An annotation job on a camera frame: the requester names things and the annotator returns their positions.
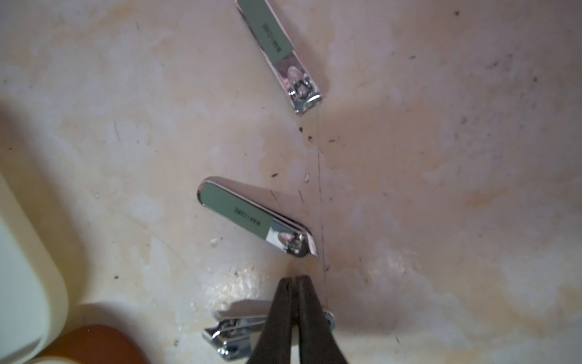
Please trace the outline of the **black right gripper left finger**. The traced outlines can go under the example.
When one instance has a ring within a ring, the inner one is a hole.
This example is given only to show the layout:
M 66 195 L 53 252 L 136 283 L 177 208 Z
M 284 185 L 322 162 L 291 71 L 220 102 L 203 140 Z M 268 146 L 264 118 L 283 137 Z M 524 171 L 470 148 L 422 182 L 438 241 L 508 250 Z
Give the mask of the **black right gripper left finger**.
M 295 282 L 292 278 L 282 278 L 248 364 L 290 364 L 295 315 Z

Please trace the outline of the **cream nail kit case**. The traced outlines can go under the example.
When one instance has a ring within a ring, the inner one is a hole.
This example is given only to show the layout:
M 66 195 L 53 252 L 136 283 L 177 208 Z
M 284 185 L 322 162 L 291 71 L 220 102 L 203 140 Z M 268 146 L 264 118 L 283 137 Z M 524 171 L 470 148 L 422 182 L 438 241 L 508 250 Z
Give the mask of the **cream nail kit case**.
M 107 325 L 62 332 L 65 280 L 7 182 L 1 182 L 1 361 L 147 363 L 139 346 Z

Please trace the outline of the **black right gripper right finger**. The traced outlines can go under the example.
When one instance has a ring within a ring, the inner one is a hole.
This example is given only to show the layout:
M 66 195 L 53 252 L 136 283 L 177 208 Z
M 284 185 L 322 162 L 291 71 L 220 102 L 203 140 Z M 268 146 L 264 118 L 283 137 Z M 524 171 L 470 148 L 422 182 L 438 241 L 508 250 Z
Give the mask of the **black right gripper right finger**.
M 299 359 L 306 364 L 347 364 L 333 337 L 309 276 L 296 278 L 299 310 Z

